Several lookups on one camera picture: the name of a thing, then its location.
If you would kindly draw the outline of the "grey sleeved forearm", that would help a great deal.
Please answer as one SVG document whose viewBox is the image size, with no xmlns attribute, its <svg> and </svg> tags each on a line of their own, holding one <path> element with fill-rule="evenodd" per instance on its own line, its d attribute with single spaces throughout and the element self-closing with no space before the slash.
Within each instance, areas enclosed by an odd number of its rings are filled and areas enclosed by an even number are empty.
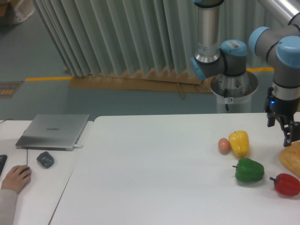
<svg viewBox="0 0 300 225">
<path fill-rule="evenodd" d="M 0 190 L 0 224 L 12 225 L 14 223 L 17 193 L 10 189 Z"/>
</svg>

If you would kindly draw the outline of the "person's right hand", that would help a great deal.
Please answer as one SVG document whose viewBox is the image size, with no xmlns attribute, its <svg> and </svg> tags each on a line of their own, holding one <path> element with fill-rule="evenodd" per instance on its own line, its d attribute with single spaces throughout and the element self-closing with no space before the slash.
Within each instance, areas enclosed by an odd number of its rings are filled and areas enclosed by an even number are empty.
<svg viewBox="0 0 300 225">
<path fill-rule="evenodd" d="M 31 169 L 19 175 L 21 170 L 26 167 L 27 165 L 14 166 L 5 176 L 1 185 L 1 189 L 10 189 L 19 194 L 31 180 Z"/>
</svg>

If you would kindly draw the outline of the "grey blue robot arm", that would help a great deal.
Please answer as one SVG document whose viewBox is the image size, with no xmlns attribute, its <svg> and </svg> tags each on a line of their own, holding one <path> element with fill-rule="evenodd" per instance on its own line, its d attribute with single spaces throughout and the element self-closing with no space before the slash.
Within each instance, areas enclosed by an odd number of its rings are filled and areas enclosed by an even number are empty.
<svg viewBox="0 0 300 225">
<path fill-rule="evenodd" d="M 246 73 L 248 50 L 274 68 L 273 82 L 268 88 L 264 111 L 268 127 L 278 122 L 284 133 L 284 146 L 300 138 L 300 124 L 294 120 L 300 104 L 300 5 L 294 0 L 262 0 L 284 26 L 278 30 L 260 27 L 248 40 L 224 41 L 217 47 L 220 0 L 195 0 L 198 9 L 198 49 L 191 66 L 200 80 L 218 75 L 223 84 L 219 95 L 240 97 L 241 90 L 251 93 L 250 76 Z M 235 88 L 234 81 L 242 87 Z"/>
</svg>

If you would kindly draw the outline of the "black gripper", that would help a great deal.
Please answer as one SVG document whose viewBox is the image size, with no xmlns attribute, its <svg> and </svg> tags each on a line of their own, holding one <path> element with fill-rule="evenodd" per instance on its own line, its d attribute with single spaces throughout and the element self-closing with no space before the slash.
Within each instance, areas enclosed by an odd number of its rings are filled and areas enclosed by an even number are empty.
<svg viewBox="0 0 300 225">
<path fill-rule="evenodd" d="M 275 87 L 269 87 L 264 106 L 264 112 L 267 113 L 267 127 L 275 125 L 277 120 L 283 127 L 284 147 L 288 147 L 292 142 L 300 139 L 300 123 L 294 121 L 294 114 L 298 110 L 300 98 L 292 100 L 283 99 L 275 96 Z"/>
</svg>

